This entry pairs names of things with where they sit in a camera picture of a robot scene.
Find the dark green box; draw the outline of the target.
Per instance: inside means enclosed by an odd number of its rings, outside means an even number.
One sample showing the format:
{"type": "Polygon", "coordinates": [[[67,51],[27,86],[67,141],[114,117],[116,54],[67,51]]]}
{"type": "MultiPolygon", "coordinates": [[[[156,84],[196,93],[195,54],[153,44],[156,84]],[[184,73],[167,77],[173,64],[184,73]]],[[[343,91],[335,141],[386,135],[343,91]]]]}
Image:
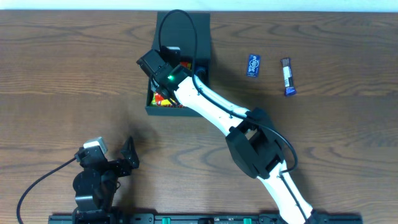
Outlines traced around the dark green box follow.
{"type": "Polygon", "coordinates": [[[160,28],[160,23],[165,17],[165,12],[157,13],[157,23],[155,28],[152,48],[159,49],[159,44],[166,47],[180,48],[180,61],[191,62],[194,49],[194,32],[197,32],[198,49],[195,68],[203,68],[205,73],[198,75],[202,83],[210,85],[210,66],[211,66],[211,34],[210,34],[210,14],[205,12],[191,12],[190,21],[180,12],[175,12],[168,16],[160,28]]]}

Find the blue Oreo cookie pack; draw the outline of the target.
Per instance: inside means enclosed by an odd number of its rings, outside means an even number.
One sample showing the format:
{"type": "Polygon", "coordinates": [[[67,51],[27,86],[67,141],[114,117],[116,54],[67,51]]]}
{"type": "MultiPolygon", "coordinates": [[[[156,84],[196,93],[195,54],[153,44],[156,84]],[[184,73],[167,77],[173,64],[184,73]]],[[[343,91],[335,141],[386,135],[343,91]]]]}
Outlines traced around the blue Oreo cookie pack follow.
{"type": "Polygon", "coordinates": [[[202,81],[205,82],[207,78],[206,68],[203,66],[198,65],[195,68],[195,75],[202,81]]]}

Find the Haribo gummy bag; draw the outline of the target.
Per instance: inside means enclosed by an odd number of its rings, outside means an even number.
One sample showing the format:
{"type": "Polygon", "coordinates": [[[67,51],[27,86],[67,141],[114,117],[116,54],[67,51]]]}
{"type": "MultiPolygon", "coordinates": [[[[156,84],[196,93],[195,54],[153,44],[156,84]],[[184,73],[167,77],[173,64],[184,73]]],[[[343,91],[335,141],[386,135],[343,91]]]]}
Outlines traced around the Haribo gummy bag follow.
{"type": "Polygon", "coordinates": [[[160,94],[153,92],[153,97],[150,101],[150,106],[169,107],[169,108],[183,108],[183,105],[178,104],[176,101],[170,102],[163,98],[160,94]]]}

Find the blue Eclipse mint pack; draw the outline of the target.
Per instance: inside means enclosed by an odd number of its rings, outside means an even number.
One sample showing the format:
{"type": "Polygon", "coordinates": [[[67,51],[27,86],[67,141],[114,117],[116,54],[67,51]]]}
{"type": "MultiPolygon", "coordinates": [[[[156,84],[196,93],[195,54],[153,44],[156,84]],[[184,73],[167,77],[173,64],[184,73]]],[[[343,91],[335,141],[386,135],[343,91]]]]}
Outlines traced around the blue Eclipse mint pack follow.
{"type": "Polygon", "coordinates": [[[251,54],[248,58],[246,75],[248,77],[258,77],[260,64],[261,64],[261,56],[251,54]]]}

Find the dark blue chocolate bar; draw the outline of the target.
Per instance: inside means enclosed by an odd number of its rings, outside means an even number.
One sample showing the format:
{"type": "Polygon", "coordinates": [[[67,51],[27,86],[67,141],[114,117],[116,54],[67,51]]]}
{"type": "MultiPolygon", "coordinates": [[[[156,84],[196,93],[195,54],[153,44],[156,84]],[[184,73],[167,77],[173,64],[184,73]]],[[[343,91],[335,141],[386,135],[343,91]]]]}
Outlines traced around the dark blue chocolate bar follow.
{"type": "Polygon", "coordinates": [[[296,94],[296,89],[294,87],[294,80],[291,70],[290,58],[283,58],[280,60],[282,64],[282,73],[284,76],[284,86],[285,86],[285,96],[291,96],[296,94]]]}

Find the red Hacks candy bag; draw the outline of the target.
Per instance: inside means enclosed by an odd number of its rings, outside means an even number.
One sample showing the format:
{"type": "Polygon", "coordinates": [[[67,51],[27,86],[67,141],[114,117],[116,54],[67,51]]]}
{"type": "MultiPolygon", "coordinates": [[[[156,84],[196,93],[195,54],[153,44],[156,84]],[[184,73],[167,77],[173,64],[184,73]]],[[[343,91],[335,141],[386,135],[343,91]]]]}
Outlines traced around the red Hacks candy bag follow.
{"type": "Polygon", "coordinates": [[[180,62],[180,65],[191,70],[192,69],[192,63],[191,62],[180,62]]]}

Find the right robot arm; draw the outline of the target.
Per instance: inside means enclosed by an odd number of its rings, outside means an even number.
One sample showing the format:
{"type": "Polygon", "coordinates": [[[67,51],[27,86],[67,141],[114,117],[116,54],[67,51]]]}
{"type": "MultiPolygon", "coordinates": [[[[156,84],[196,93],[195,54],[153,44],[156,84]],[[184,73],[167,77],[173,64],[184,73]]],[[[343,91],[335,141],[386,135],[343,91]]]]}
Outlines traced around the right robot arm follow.
{"type": "Polygon", "coordinates": [[[291,143],[274,130],[265,112],[235,105],[208,88],[202,81],[205,67],[180,61],[178,48],[150,50],[138,61],[154,91],[172,105],[181,104],[202,115],[225,136],[235,164],[250,178],[259,179],[274,199],[286,223],[309,223],[312,206],[295,186],[287,166],[284,147],[291,143]]]}

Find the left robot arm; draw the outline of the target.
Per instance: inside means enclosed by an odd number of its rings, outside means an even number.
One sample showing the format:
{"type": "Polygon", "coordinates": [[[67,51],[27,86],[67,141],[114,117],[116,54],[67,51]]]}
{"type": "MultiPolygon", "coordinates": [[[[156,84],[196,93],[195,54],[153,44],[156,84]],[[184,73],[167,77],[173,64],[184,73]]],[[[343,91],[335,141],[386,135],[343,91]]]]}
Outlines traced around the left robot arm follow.
{"type": "Polygon", "coordinates": [[[102,137],[90,139],[79,148],[75,159],[82,166],[73,180],[77,208],[72,213],[73,223],[127,223],[119,209],[113,207],[113,199],[120,187],[118,179],[131,175],[139,167],[134,140],[128,137],[121,154],[123,158],[107,160],[102,137]]]}

